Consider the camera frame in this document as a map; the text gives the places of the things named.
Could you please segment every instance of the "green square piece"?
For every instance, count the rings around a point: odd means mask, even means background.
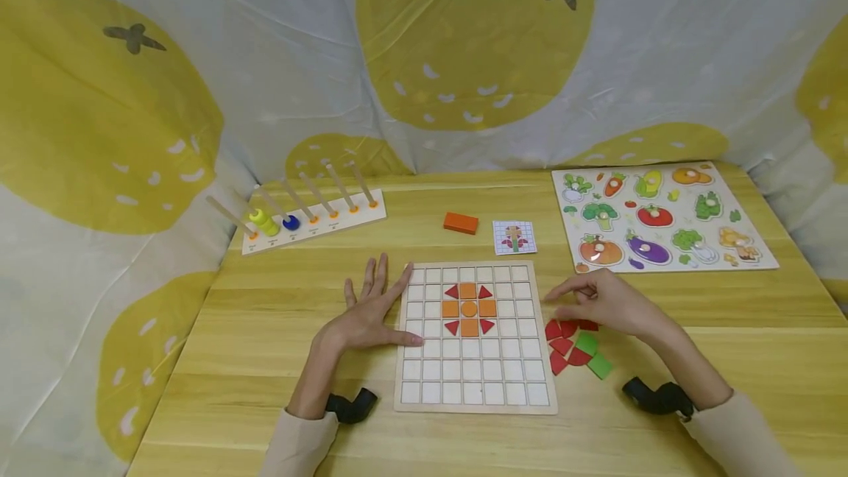
[[[612,370],[612,364],[601,353],[597,353],[595,358],[590,359],[587,366],[602,380],[603,378],[606,378],[606,376],[609,375],[610,370]]]
[[[583,350],[590,356],[594,356],[598,353],[598,340],[591,333],[580,332],[575,347]]]

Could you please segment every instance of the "orange square tile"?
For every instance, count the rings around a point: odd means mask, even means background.
[[[495,299],[483,299],[480,304],[480,317],[496,317],[498,315]]]
[[[476,283],[463,282],[459,284],[459,298],[476,298]]]
[[[442,319],[456,319],[459,316],[459,301],[445,300],[442,303]]]
[[[463,337],[477,337],[480,334],[480,325],[476,319],[459,320],[459,334]]]

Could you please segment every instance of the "table surface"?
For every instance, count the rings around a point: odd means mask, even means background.
[[[752,181],[735,166],[719,170],[780,269],[625,280],[751,395],[807,475],[848,475],[846,321]],[[534,223],[539,253],[521,258],[534,261],[540,292],[573,274],[549,172],[376,177],[370,185],[385,192],[383,222],[249,258],[240,241],[230,245],[129,477],[255,476],[313,334],[345,309],[342,281],[361,282],[370,255],[389,253],[390,278],[409,260],[492,260],[491,221],[519,219]],[[278,185],[269,191],[290,203]],[[443,230],[448,210],[478,216],[478,235]],[[397,322],[398,305],[387,322]],[[547,319],[554,306],[543,310]],[[317,475],[721,475],[674,417],[643,414],[621,394],[632,376],[653,387],[669,381],[662,362],[606,328],[598,340],[615,369],[605,381],[588,369],[564,371],[557,416],[395,412],[395,350],[348,353],[335,392],[352,398],[366,386],[383,399],[366,422],[339,429]]]

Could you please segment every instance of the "wooden puzzle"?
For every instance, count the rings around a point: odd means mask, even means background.
[[[557,414],[531,261],[415,264],[398,327],[396,411]]]

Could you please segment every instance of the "sleeve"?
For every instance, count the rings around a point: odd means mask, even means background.
[[[765,417],[740,392],[716,408],[697,411],[684,427],[729,477],[800,477]]]
[[[335,412],[321,420],[303,420],[280,413],[258,477],[312,477],[336,438]]]

